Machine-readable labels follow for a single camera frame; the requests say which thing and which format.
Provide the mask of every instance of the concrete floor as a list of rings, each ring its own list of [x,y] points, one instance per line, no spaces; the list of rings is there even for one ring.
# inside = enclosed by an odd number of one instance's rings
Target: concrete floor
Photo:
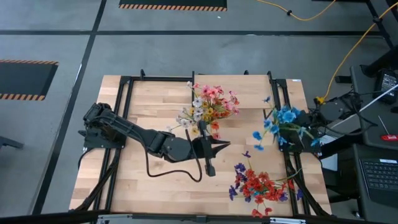
[[[373,2],[378,13],[386,9],[384,1]],[[0,135],[25,143],[23,150],[4,147],[0,152],[0,217],[30,213],[89,39],[89,35],[71,35],[67,31],[92,30],[100,3],[101,0],[0,2],[0,58],[60,62],[44,101],[0,100]],[[301,17],[310,17],[328,4],[311,0],[278,3],[294,9]],[[228,0],[227,12],[135,11],[119,9],[118,0],[107,0],[100,19],[98,30],[152,31],[365,31],[372,23],[366,5],[360,3],[336,3],[318,19],[300,22],[277,8],[249,0]],[[398,24],[391,15],[387,15],[385,23],[397,43]],[[7,30],[22,30],[23,35],[9,35]],[[65,32],[36,35],[29,30]],[[103,75],[138,75],[141,68],[148,76],[190,76],[192,70],[220,75],[245,70],[263,74],[271,70],[276,78],[302,79],[308,106],[312,107],[313,97],[325,93],[335,68],[359,39],[136,34],[95,37],[43,213],[68,210],[83,145],[77,131],[83,128],[81,119],[95,101]],[[340,75],[348,75],[350,66],[370,63],[387,50],[382,38],[366,38],[341,68]],[[330,96],[349,89],[349,85],[333,84]],[[338,217],[350,217],[354,209],[352,202],[332,205]]]

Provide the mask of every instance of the hazard stripe tape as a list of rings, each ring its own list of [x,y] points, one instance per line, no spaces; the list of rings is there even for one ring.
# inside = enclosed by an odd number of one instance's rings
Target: hazard stripe tape
[[[0,93],[0,100],[35,100],[42,101],[44,100],[44,95],[26,95],[26,94],[8,94],[8,93]]]
[[[0,60],[0,63],[33,63],[33,64],[46,64],[46,65],[59,65],[59,62],[38,61],[38,60]]]
[[[148,4],[121,4],[121,9],[161,9],[161,10],[186,10],[186,11],[227,11],[226,7],[209,7],[209,6],[165,6],[165,5],[148,5]]]

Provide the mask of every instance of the wooden table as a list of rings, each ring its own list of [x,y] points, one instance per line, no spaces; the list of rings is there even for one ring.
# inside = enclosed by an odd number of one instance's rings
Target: wooden table
[[[120,76],[104,76],[97,102],[113,106],[119,80]],[[200,183],[192,181],[186,174],[148,177],[142,146],[133,139],[127,139],[119,163],[112,212],[251,215],[252,209],[256,208],[253,200],[251,203],[247,203],[241,197],[232,202],[228,195],[229,186],[234,184],[234,165],[239,162],[247,164],[246,158],[241,154],[246,151],[252,155],[251,164],[255,171],[266,171],[270,174],[271,179],[286,177],[283,155],[278,151],[277,144],[272,142],[272,135],[266,136],[263,152],[253,148],[257,141],[253,139],[252,132],[262,129],[262,109],[270,110],[271,108],[262,102],[264,98],[271,95],[268,76],[196,75],[195,82],[222,85],[225,90],[234,90],[238,93],[241,102],[239,115],[220,121],[221,138],[231,141],[231,145],[212,160],[216,176],[204,175]],[[166,130],[166,126],[177,124],[175,117],[179,110],[182,107],[189,107],[191,104],[191,91],[185,85],[184,82],[135,81],[128,120],[143,128],[163,131]],[[287,80],[287,85],[292,106],[307,110],[301,81]],[[123,103],[121,106],[119,115],[123,111]],[[174,134],[185,138],[182,128],[175,129]],[[93,190],[98,181],[103,155],[104,149],[94,149],[82,160],[70,208],[79,206]],[[321,164],[313,155],[307,153],[301,155],[301,160],[305,183],[309,191],[322,208],[331,213]],[[204,160],[201,160],[203,170],[204,164]],[[163,159],[150,157],[149,167],[151,174],[183,169],[189,171],[194,177],[198,177],[198,167],[194,160],[171,164]],[[100,208],[104,208],[107,191],[108,187],[105,186]],[[266,201],[266,204],[274,209],[272,215],[292,215],[289,201]],[[298,202],[298,209],[300,213],[303,213],[301,202]]]

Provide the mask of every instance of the yellow cable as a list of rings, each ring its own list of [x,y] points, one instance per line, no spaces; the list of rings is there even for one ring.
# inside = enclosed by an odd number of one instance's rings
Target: yellow cable
[[[278,4],[272,3],[272,2],[267,2],[267,1],[262,1],[262,0],[257,0],[257,1],[262,2],[262,3],[266,3],[266,4],[270,4],[271,6],[278,7],[279,9],[281,9],[281,10],[283,10],[283,11],[285,11],[285,12],[288,12],[288,11],[289,11],[289,10],[285,9],[284,7],[282,7],[282,6],[278,5]],[[295,16],[293,13],[290,13],[290,15],[293,16],[294,18],[300,20],[300,21],[304,21],[304,22],[305,22],[305,21],[311,21],[311,20],[315,19],[316,17],[322,15],[326,10],[328,10],[329,7],[330,7],[331,5],[333,5],[333,3],[335,3],[335,2],[336,2],[336,0],[333,0],[333,2],[331,2],[324,10],[322,10],[322,12],[319,12],[316,16],[313,16],[313,17],[308,18],[308,19],[299,18],[299,17]]]
[[[393,7],[395,7],[395,6],[398,6],[398,2],[395,3],[395,4],[393,4],[393,5],[392,5],[390,8],[388,8],[386,11],[384,11],[383,14],[381,14],[381,16],[379,16],[379,19],[383,18],[383,17],[387,14],[387,12],[389,12],[389,11],[390,11]],[[339,64],[339,66],[337,67],[335,73],[333,74],[333,76],[332,76],[331,79],[330,79],[329,86],[328,86],[328,90],[326,91],[325,96],[323,96],[323,97],[317,96],[317,97],[316,97],[316,99],[318,100],[319,104],[323,104],[323,103],[325,102],[325,99],[328,97],[329,92],[330,92],[331,84],[333,83],[333,80],[335,79],[338,70],[341,68],[341,66],[343,66],[343,64],[346,62],[347,58],[349,57],[349,55],[351,55],[351,53],[353,52],[353,50],[361,43],[361,41],[362,41],[362,40],[365,38],[365,36],[370,32],[370,30],[373,29],[373,27],[374,27],[375,25],[376,25],[376,24],[374,23],[374,24],[372,24],[372,25],[369,27],[369,29],[362,35],[362,37],[360,38],[360,40],[354,45],[354,47],[353,47],[353,48],[348,52],[348,54],[344,57],[343,61]]]

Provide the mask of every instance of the flower bouquet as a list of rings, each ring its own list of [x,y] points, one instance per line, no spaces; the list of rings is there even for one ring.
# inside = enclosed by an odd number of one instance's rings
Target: flower bouquet
[[[192,85],[192,82],[188,82],[187,86],[195,95],[192,107],[182,109],[176,118],[179,125],[174,128],[168,127],[169,132],[182,126],[185,129],[191,127],[192,134],[198,135],[199,131],[196,124],[200,120],[204,120],[206,125],[210,127],[206,129],[207,133],[212,135],[214,139],[219,139],[220,124],[218,120],[239,113],[237,109],[239,101],[236,93],[229,91],[229,96],[224,96],[224,90],[221,86],[212,88],[209,85],[200,86],[198,83]]]
[[[234,200],[234,197],[238,195],[236,189],[239,189],[244,196],[244,200],[246,202],[251,202],[254,199],[254,202],[257,204],[257,208],[253,209],[252,216],[262,218],[263,214],[259,211],[259,206],[264,206],[264,215],[268,215],[272,212],[272,208],[267,207],[264,200],[270,200],[274,202],[284,202],[288,200],[287,198],[287,189],[294,189],[292,177],[279,179],[279,180],[271,180],[267,172],[260,172],[258,175],[253,171],[249,158],[249,151],[246,151],[245,154],[242,153],[244,157],[248,159],[249,169],[246,169],[244,164],[239,163],[236,165],[235,173],[235,187],[232,185],[229,188],[229,198]],[[297,191],[297,200],[303,197],[303,192],[298,189]]]
[[[269,100],[268,96],[264,102],[268,103]],[[253,137],[260,141],[254,148],[263,151],[262,139],[270,132],[278,140],[281,151],[289,149],[290,152],[319,152],[318,131],[310,129],[309,125],[310,119],[304,111],[294,107],[290,109],[288,106],[283,106],[280,110],[274,108],[264,120],[263,132],[253,132]]]

